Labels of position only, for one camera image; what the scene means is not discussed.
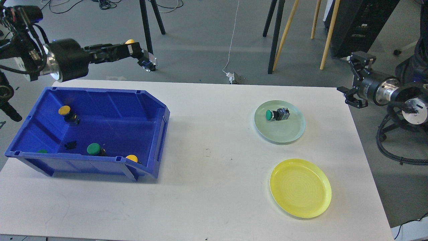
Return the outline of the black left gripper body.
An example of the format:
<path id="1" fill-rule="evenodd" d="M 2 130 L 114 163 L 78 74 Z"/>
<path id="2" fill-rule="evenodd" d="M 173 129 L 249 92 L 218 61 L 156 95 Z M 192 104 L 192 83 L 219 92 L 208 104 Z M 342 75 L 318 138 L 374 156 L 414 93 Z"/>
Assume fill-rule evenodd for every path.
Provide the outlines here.
<path id="1" fill-rule="evenodd" d="M 73 39 L 60 39 L 44 45 L 47 63 L 44 75 L 58 82 L 87 76 L 90 55 Z"/>

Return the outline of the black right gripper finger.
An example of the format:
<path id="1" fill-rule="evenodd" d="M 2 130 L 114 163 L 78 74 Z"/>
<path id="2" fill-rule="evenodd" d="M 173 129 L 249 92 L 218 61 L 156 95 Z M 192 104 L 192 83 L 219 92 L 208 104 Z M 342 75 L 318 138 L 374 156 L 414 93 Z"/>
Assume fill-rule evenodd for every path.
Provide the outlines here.
<path id="1" fill-rule="evenodd" d="M 336 90 L 341 92 L 345 98 L 345 103 L 349 106 L 361 109 L 368 107 L 368 101 L 365 99 L 355 98 L 355 94 L 358 92 L 358 87 L 353 87 L 352 89 L 348 89 L 344 86 L 337 87 Z"/>
<path id="2" fill-rule="evenodd" d="M 347 62 L 351 67 L 354 81 L 362 81 L 372 71 L 372 64 L 376 61 L 376 56 L 363 52 L 357 51 L 351 53 L 347 57 Z"/>

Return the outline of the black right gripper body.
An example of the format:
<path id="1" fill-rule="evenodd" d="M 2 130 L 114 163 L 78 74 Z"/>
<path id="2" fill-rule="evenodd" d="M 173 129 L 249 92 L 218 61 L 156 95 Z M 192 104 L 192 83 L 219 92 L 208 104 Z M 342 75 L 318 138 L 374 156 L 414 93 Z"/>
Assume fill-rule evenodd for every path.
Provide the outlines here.
<path id="1" fill-rule="evenodd" d="M 400 81 L 388 74 L 368 74 L 358 77 L 354 86 L 360 98 L 384 106 L 392 101 L 392 94 L 400 87 Z"/>

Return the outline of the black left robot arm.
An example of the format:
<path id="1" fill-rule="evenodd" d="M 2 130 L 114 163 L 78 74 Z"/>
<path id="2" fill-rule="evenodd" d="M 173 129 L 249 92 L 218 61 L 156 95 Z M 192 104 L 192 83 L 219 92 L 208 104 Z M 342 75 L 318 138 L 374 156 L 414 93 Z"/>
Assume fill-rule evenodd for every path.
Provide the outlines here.
<path id="1" fill-rule="evenodd" d="M 25 75 L 29 81 L 51 75 L 63 82 L 87 76 L 89 64 L 116 62 L 128 57 L 137 59 L 137 63 L 149 72 L 156 66 L 153 55 L 133 40 L 86 47 L 70 38 L 49 42 L 38 25 L 42 19 L 43 13 L 38 6 L 6 7 L 5 1 L 1 1 L 1 25 L 11 34 L 10 38 L 1 40 L 1 59 L 17 58 L 19 67 L 1 65 L 0 107 L 15 122 L 20 122 L 22 117 L 9 103 L 15 89 L 9 84 L 4 71 Z"/>

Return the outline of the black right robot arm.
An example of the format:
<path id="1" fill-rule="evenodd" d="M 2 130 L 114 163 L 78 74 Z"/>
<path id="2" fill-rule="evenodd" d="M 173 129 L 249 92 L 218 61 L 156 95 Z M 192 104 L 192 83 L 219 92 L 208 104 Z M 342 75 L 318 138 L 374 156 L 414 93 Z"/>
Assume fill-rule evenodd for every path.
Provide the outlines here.
<path id="1" fill-rule="evenodd" d="M 391 160 L 426 166 L 426 159 L 400 157 L 383 146 L 386 132 L 401 128 L 421 133 L 427 138 L 427 1 L 421 2 L 420 37 L 413 55 L 396 67 L 396 74 L 388 75 L 375 71 L 371 65 L 376 57 L 363 51 L 351 53 L 347 62 L 353 73 L 352 88 L 338 87 L 345 103 L 355 108 L 365 108 L 368 103 L 385 106 L 387 114 L 376 133 L 379 151 Z"/>

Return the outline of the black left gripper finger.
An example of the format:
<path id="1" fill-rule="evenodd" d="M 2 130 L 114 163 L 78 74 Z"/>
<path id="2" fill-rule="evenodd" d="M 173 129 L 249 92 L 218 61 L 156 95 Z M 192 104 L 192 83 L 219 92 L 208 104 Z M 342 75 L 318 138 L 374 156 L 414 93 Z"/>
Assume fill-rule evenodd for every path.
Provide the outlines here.
<path id="1" fill-rule="evenodd" d="M 129 57 L 139 59 L 141 57 L 141 54 L 92 54 L 89 60 L 89 64 L 116 62 Z"/>
<path id="2" fill-rule="evenodd" d="M 97 44 L 85 46 L 89 53 L 106 53 L 107 55 L 140 55 L 143 53 L 139 43 Z"/>

